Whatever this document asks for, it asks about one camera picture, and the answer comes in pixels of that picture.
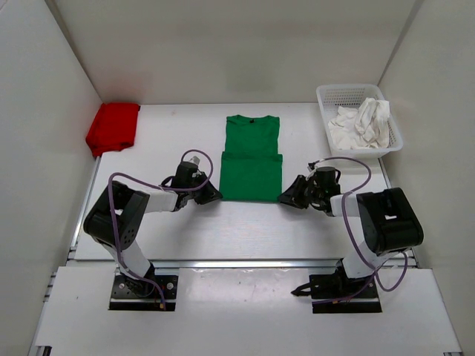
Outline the green t-shirt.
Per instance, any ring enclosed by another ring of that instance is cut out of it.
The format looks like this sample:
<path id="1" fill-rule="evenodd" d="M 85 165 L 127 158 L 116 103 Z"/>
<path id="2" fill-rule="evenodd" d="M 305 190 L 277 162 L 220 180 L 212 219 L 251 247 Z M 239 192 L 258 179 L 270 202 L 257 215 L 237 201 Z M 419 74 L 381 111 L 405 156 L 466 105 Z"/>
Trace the green t-shirt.
<path id="1" fill-rule="evenodd" d="M 278 201 L 283 165 L 278 150 L 279 132 L 280 119 L 276 116 L 226 118 L 219 187 L 224 200 Z"/>

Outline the white t-shirt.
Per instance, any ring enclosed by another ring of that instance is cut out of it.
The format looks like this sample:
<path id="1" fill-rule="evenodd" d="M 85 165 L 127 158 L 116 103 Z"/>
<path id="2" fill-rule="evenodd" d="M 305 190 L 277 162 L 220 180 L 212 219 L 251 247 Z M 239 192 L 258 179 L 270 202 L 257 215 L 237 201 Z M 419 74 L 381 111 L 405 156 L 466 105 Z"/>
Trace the white t-shirt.
<path id="1" fill-rule="evenodd" d="M 366 98 L 359 108 L 340 106 L 328 122 L 330 136 L 340 150 L 388 148 L 390 103 Z"/>

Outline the red t-shirt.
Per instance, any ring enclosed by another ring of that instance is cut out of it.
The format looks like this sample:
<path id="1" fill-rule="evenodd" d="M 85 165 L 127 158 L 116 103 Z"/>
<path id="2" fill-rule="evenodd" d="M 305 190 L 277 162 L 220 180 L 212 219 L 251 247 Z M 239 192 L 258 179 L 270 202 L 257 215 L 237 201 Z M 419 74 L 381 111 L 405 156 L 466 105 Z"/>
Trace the red t-shirt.
<path id="1" fill-rule="evenodd" d="M 134 145 L 140 105 L 127 102 L 102 104 L 85 137 L 94 158 Z"/>

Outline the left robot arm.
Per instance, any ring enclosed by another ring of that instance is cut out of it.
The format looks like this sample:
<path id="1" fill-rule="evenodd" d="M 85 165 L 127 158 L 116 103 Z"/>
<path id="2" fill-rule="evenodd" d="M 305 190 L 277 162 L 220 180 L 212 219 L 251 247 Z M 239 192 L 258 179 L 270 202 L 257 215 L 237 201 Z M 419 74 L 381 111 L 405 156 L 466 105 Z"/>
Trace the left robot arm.
<path id="1" fill-rule="evenodd" d="M 129 188 L 114 174 L 94 203 L 83 229 L 102 245 L 117 263 L 128 287 L 140 297 L 153 293 L 157 285 L 153 264 L 145 258 L 136 242 L 146 214 L 177 212 L 192 200 L 205 205 L 223 198 L 202 171 L 176 173 L 155 186 L 151 192 Z"/>

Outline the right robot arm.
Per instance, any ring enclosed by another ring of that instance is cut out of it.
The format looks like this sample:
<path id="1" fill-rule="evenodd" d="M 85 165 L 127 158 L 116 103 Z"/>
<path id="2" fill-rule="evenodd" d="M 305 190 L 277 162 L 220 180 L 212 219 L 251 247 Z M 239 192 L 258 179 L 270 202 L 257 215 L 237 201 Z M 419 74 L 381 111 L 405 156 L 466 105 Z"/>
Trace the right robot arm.
<path id="1" fill-rule="evenodd" d="M 347 229 L 349 218 L 361 223 L 363 241 L 351 236 L 354 252 L 338 264 L 341 273 L 333 278 L 333 287 L 341 296 L 349 297 L 387 260 L 424 239 L 422 226 L 407 197 L 400 188 L 373 193 L 341 193 L 341 172 L 335 168 L 319 168 L 311 177 L 299 175 L 279 197 L 281 204 L 293 208 L 309 207 L 323 211 L 329 217 L 342 217 Z"/>

